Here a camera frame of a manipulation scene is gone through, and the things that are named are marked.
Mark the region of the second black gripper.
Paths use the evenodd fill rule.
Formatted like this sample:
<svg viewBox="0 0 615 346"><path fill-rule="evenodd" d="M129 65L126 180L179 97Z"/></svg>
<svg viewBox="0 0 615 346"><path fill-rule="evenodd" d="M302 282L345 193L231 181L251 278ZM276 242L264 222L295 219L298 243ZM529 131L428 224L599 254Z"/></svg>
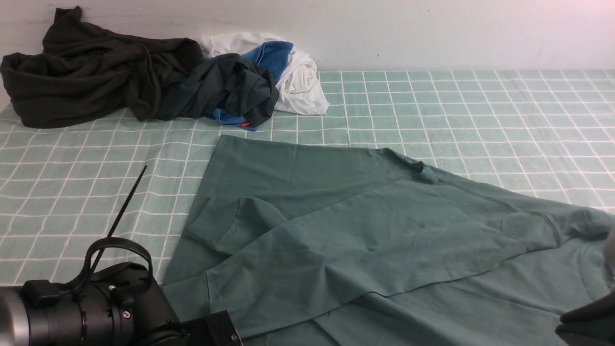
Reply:
<svg viewBox="0 0 615 346"><path fill-rule="evenodd" d="M564 313L555 333L569 346L613 346L615 293Z"/></svg>

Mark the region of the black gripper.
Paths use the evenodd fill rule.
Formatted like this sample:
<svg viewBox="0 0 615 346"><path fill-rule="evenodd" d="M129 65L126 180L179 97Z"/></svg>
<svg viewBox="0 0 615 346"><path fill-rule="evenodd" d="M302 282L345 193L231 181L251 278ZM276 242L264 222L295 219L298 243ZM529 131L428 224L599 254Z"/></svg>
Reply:
<svg viewBox="0 0 615 346"><path fill-rule="evenodd" d="M181 324L187 346L243 346L228 311Z"/></svg>

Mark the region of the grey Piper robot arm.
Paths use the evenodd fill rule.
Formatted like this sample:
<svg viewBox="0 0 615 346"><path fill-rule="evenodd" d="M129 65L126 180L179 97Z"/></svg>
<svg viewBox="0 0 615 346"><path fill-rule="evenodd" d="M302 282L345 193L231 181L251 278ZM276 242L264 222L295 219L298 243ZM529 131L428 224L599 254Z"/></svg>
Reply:
<svg viewBox="0 0 615 346"><path fill-rule="evenodd" d="M218 310L180 322L147 266L94 272L86 258L66 284L29 280L1 289L3 346L241 346L233 316Z"/></svg>

